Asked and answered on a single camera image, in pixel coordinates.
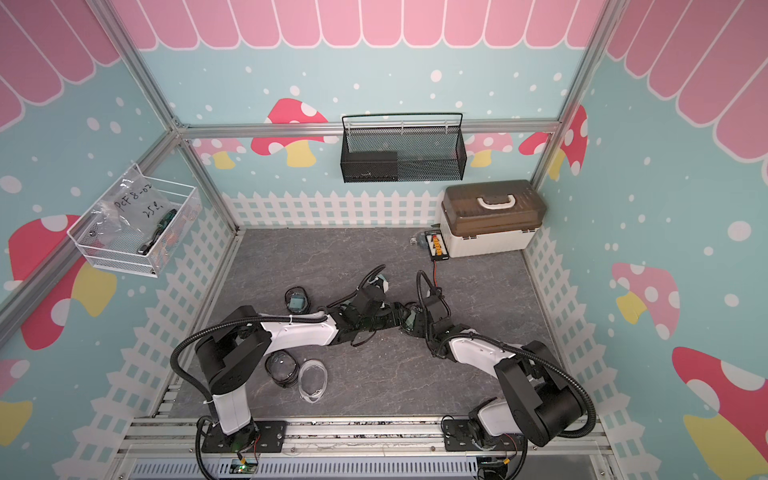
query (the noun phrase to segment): white wire mesh basket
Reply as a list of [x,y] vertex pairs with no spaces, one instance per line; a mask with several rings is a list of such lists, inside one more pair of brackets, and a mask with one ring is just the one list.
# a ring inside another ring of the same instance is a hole
[[[131,169],[135,169],[143,176],[138,165],[131,165],[126,173]],[[162,192],[177,210],[163,233],[144,255],[139,254],[138,251],[146,241],[146,237],[142,232],[130,227],[123,226],[107,245],[100,240],[103,236],[99,235],[99,230],[104,228],[106,223],[104,222],[105,213],[100,211],[98,205],[103,198],[114,193],[119,187],[121,178],[122,176],[67,230],[67,235],[88,262],[96,268],[157,278],[160,271],[168,265],[174,251],[202,211],[200,193],[192,185],[144,177],[147,183]]]

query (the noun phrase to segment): gray vent grille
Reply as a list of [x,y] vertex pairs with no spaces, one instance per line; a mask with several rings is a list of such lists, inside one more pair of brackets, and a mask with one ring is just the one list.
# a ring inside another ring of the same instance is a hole
[[[208,471],[225,479],[236,478],[471,478],[477,475],[474,457],[350,457],[263,458],[253,475],[230,474],[236,458],[206,460]],[[136,462],[130,479],[165,480],[200,478],[193,458],[153,458]]]

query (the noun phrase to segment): black wire mesh basket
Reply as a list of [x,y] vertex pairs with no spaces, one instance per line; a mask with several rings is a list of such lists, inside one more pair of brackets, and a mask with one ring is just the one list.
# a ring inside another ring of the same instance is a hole
[[342,117],[345,182],[462,180],[463,115],[367,114]]

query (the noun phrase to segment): gray marble floor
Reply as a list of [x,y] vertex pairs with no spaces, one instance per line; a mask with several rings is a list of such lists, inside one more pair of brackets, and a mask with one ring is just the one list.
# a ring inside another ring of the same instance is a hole
[[[293,229],[248,230],[209,324],[251,304],[258,312],[284,314],[283,293],[301,285],[313,305],[353,291],[369,270],[386,264],[387,298],[416,300],[419,269],[432,273],[426,250],[410,245],[419,230]],[[437,264],[437,280],[456,323],[509,343],[538,339],[552,345],[523,264],[521,252],[454,258]],[[318,359],[328,369],[328,387],[317,403],[296,386],[281,389],[263,368],[247,382],[254,418],[299,415],[465,415],[482,400],[502,397],[498,381],[479,370],[433,358],[423,339],[397,329],[383,330],[358,348],[349,344],[291,350],[300,361]],[[197,360],[190,372],[202,379]],[[182,385],[170,416],[207,413],[202,395]]]

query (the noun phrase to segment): white toolbox handle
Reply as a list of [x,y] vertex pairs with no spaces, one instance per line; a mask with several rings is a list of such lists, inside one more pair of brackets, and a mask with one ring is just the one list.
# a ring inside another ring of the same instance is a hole
[[494,205],[488,205],[485,200],[482,199],[482,197],[478,197],[478,203],[481,207],[487,208],[489,210],[504,210],[505,208],[512,208],[515,206],[515,203],[517,202],[515,200],[515,197],[512,195],[507,195],[507,198],[509,199],[509,202],[506,204],[494,204]]

